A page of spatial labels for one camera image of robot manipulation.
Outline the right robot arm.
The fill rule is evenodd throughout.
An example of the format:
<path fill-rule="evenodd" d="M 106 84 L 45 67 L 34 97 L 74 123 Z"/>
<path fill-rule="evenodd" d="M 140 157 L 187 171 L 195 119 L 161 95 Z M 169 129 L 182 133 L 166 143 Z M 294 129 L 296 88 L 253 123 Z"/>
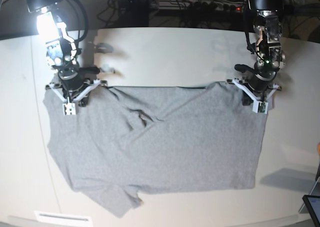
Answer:
<path fill-rule="evenodd" d="M 83 16 L 84 31 L 74 39 L 67 32 L 67 24 L 58 11 L 58 3 L 67 1 L 75 3 Z M 89 101 L 89 93 L 85 91 L 92 82 L 85 77 L 86 72 L 80 69 L 78 56 L 81 54 L 79 43 L 89 31 L 87 12 L 80 0 L 26 0 L 30 13 L 36 13 L 36 28 L 45 43 L 46 61 L 54 71 L 56 83 L 47 88 L 55 90 L 65 104 L 77 103 L 85 107 Z"/>

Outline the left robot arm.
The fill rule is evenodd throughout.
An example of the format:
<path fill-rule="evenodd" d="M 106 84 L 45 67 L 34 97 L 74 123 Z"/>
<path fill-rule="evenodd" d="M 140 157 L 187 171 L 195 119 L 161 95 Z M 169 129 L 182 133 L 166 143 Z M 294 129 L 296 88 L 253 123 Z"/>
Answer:
<path fill-rule="evenodd" d="M 285 65 L 281 46 L 283 0 L 247 0 L 243 10 L 247 50 L 256 56 L 253 67 L 236 64 L 234 69 L 248 75 L 236 83 L 242 87 L 242 104 L 257 103 L 266 107 L 279 88 L 272 85 L 278 71 Z"/>

